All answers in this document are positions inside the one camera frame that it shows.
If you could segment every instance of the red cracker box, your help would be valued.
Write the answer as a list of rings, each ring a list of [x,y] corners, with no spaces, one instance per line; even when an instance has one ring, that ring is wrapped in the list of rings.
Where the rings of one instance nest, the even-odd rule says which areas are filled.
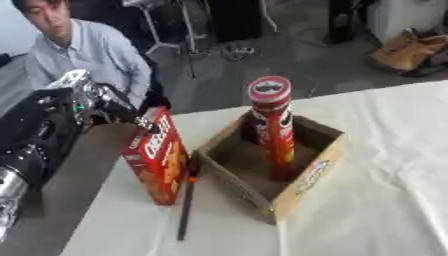
[[[159,134],[137,127],[126,143],[123,157],[159,205],[172,205],[187,169],[188,154],[164,107],[149,109],[145,118]]]

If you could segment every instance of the white tablecloth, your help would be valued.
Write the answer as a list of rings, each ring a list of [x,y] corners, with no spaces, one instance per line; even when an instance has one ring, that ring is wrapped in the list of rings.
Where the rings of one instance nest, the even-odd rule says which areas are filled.
[[[448,82],[293,102],[293,111],[338,128],[345,155],[277,227],[223,194],[196,186],[187,240],[181,204],[157,207],[123,160],[63,256],[446,255]],[[191,150],[247,108],[175,117]]]

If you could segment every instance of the white wall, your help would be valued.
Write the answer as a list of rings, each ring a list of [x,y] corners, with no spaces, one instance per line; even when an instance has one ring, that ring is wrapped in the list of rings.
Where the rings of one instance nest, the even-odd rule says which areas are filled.
[[[19,54],[27,52],[38,34],[11,4],[0,0],[0,53]]]
[[[406,28],[429,30],[439,25],[447,0],[381,0],[370,9],[369,26],[384,42]]]

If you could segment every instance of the brown bag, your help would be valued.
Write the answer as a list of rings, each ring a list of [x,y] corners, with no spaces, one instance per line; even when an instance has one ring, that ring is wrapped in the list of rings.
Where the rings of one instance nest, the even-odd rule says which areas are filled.
[[[400,73],[410,72],[438,53],[447,45],[447,40],[445,35],[418,38],[412,31],[405,30],[398,37],[386,42],[370,57],[380,65]]]

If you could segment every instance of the pringles can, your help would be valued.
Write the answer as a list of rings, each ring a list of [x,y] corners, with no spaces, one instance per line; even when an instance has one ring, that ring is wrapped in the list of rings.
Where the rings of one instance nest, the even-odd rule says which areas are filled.
[[[294,129],[291,113],[291,82],[280,76],[261,77],[249,85],[252,113],[258,142],[271,164],[270,178],[291,180],[293,170]]]

